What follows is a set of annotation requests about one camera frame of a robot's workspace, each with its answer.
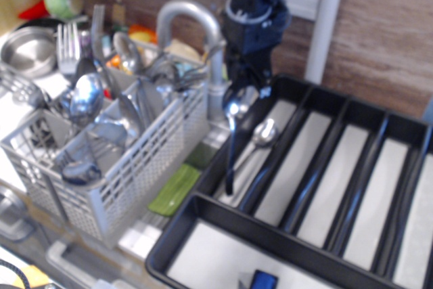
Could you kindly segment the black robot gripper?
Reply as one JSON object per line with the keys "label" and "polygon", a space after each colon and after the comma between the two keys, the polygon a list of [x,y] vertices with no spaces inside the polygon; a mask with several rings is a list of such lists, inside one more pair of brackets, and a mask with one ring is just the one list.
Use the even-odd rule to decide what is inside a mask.
{"label": "black robot gripper", "polygon": [[278,1],[265,12],[251,18],[242,10],[234,11],[227,1],[223,12],[225,61],[230,82],[224,99],[240,99],[252,83],[260,99],[271,94],[271,53],[290,25],[291,15],[285,1]]}

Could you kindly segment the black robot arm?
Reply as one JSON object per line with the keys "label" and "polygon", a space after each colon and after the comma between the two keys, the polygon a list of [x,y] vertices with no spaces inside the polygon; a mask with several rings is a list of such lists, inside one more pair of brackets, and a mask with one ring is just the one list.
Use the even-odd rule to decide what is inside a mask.
{"label": "black robot arm", "polygon": [[255,88],[261,98],[270,96],[271,54],[291,20],[285,0],[227,0],[222,19],[231,81],[224,102],[241,98],[248,87]]}

